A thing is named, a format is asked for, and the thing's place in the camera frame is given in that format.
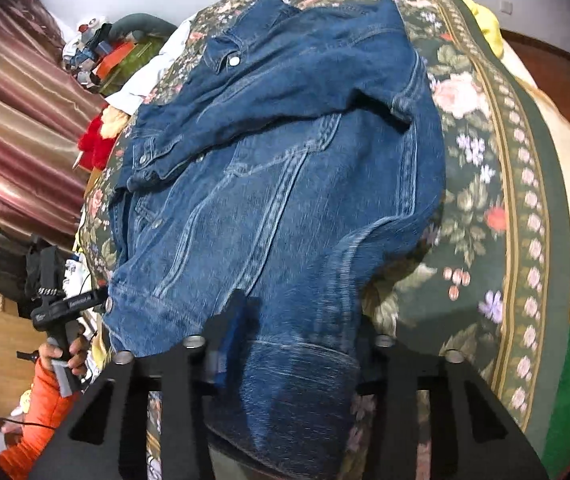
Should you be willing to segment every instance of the handle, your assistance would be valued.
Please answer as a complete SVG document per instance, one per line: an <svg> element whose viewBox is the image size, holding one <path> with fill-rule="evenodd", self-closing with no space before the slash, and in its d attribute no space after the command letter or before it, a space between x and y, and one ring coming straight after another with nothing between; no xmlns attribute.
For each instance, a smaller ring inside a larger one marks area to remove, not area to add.
<svg viewBox="0 0 570 480"><path fill-rule="evenodd" d="M69 369L67 362L72 358L69 353L69 340L73 340L79 333L80 323L76 320L70 321L63 326L52 327L47 331L47 342L57 346L63 351L60 359L52 359L54 373L58 380L61 397L69 397L81 390L81 380Z"/></svg>
<svg viewBox="0 0 570 480"><path fill-rule="evenodd" d="M72 396L81 390L81 380L72 373L67 365L67 361L52 359L51 363L54 366L54 373L58 380L61 397Z"/></svg>

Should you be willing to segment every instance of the red curtain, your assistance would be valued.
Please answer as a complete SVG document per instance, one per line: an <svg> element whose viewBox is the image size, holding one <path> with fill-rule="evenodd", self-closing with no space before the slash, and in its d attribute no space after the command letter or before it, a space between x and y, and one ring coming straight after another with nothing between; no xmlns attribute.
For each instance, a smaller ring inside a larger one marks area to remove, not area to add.
<svg viewBox="0 0 570 480"><path fill-rule="evenodd" d="M2 0L0 225L69 246L88 177L76 141L103 99L60 68L62 46L39 0Z"/></svg>

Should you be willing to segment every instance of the bolt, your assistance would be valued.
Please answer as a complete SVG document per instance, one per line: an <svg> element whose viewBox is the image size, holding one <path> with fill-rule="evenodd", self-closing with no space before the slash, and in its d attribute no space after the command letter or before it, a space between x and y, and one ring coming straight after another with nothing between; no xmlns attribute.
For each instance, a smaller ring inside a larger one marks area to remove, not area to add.
<svg viewBox="0 0 570 480"><path fill-rule="evenodd" d="M465 356L462 355L458 350L445 350L445 359L449 363L462 363L465 360Z"/></svg>
<svg viewBox="0 0 570 480"><path fill-rule="evenodd" d="M113 361L117 365L127 365L134 360L134 355L128 350L123 350L114 355Z"/></svg>
<svg viewBox="0 0 570 480"><path fill-rule="evenodd" d="M185 348L200 348L205 345L205 338L201 335L188 335L182 344Z"/></svg>
<svg viewBox="0 0 570 480"><path fill-rule="evenodd" d="M376 346L379 348L389 348L390 346L394 346L394 338L385 334L377 335Z"/></svg>

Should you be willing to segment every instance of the person's hand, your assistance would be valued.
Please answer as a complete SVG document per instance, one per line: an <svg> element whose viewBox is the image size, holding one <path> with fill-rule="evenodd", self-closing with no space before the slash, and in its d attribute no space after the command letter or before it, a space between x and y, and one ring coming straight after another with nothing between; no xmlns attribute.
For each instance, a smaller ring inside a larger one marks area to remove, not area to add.
<svg viewBox="0 0 570 480"><path fill-rule="evenodd" d="M69 347L69 353L72 358L67 362L71 368L72 373L75 376L83 377L87 373L87 366L85 361L87 361L87 350L89 348L89 342L84 336L80 336L74 340L74 342ZM63 351L49 343L43 343L38 348L38 353L40 354L40 363L45 370L50 372L54 371L54 366L51 363L52 359L58 359Z"/></svg>

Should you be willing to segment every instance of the stuffed animal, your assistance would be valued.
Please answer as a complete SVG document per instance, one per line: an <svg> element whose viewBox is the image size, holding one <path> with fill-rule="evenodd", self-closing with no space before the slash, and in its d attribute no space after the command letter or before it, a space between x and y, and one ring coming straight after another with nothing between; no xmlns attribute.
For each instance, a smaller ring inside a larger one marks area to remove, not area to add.
<svg viewBox="0 0 570 480"><path fill-rule="evenodd" d="M104 170L116 139L127 121L129 116L112 106L106 107L97 115L78 139L78 149L82 151L78 165L89 171L94 168Z"/></svg>

